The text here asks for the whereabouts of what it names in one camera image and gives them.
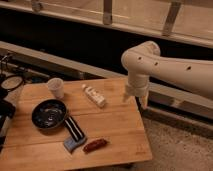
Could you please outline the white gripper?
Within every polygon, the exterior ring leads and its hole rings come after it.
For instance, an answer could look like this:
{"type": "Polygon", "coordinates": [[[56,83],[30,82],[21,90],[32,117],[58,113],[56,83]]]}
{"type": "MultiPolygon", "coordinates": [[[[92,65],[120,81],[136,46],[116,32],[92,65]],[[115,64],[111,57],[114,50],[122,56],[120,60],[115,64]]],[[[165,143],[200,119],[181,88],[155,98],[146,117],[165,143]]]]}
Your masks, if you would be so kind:
{"type": "Polygon", "coordinates": [[[148,106],[148,96],[147,93],[149,91],[149,87],[134,87],[130,84],[125,85],[125,93],[123,94],[123,102],[126,102],[130,96],[142,97],[141,98],[141,106],[143,109],[146,109],[148,106]]]}

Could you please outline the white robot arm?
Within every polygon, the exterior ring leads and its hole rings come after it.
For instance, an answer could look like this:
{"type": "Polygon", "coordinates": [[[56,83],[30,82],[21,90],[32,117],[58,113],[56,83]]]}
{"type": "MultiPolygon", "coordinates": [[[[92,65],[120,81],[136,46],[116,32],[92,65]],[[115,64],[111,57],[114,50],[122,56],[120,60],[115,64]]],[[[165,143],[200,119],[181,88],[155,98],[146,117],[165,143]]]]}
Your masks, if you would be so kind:
{"type": "Polygon", "coordinates": [[[149,77],[213,100],[213,61],[161,57],[158,44],[146,41],[126,50],[121,63],[128,72],[123,101],[139,97],[146,109],[149,77]]]}

